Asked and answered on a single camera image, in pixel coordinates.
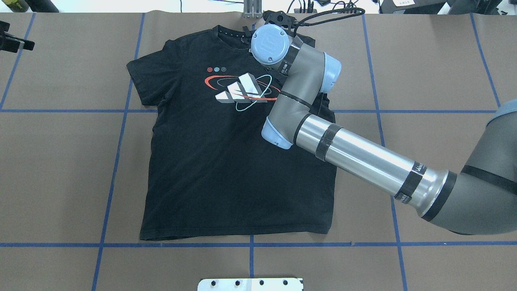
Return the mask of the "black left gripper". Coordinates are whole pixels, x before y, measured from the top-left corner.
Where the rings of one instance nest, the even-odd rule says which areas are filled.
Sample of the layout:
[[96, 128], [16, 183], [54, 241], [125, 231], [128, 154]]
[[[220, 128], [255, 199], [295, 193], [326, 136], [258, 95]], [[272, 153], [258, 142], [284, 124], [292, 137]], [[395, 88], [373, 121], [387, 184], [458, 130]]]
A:
[[0, 21], [0, 51], [18, 53], [19, 51], [33, 51], [35, 43], [28, 39], [18, 38], [8, 33], [11, 24]]

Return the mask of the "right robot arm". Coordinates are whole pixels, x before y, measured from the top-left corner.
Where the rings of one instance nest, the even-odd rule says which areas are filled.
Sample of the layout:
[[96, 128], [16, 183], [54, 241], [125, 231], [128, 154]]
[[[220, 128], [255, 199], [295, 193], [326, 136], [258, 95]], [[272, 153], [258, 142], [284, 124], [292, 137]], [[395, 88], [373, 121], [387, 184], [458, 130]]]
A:
[[517, 228], [516, 100], [501, 105], [459, 174], [433, 170], [309, 112], [328, 93], [341, 63], [325, 52], [266, 24], [251, 39], [253, 57], [286, 76], [267, 116], [262, 137], [293, 145], [368, 181], [422, 219], [463, 235], [492, 235]]

